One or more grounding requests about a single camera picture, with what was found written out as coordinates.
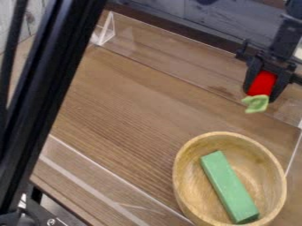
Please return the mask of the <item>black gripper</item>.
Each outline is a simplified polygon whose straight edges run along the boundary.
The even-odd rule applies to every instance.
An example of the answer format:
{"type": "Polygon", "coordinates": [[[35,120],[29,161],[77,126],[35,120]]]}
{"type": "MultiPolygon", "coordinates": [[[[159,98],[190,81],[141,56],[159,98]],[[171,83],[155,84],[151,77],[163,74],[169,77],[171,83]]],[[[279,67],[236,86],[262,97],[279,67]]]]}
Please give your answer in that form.
{"type": "Polygon", "coordinates": [[[242,47],[236,50],[235,58],[247,64],[247,73],[243,83],[243,91],[247,93],[248,88],[262,71],[271,72],[276,76],[268,101],[274,102],[284,91],[288,84],[302,86],[302,76],[295,73],[296,63],[290,58],[280,58],[270,50],[260,48],[254,55],[247,53],[248,40],[243,41],[242,47]]]}

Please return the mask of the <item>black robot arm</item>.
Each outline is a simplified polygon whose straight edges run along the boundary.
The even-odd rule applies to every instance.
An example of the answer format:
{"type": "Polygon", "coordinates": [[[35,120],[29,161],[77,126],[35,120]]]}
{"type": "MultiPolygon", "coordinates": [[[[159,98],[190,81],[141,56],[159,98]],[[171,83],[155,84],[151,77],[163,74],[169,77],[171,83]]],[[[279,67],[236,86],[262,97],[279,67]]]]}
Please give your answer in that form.
{"type": "MultiPolygon", "coordinates": [[[[16,0],[0,69],[0,217],[18,213],[18,200],[107,0],[53,0],[48,4],[18,84],[10,91],[27,3],[28,0],[16,0]]],[[[268,94],[271,101],[288,84],[302,86],[294,65],[300,39],[302,0],[286,0],[283,21],[270,46],[255,55],[244,49],[236,52],[236,58],[247,63],[244,91],[251,89],[263,70],[276,75],[268,94]]]]}

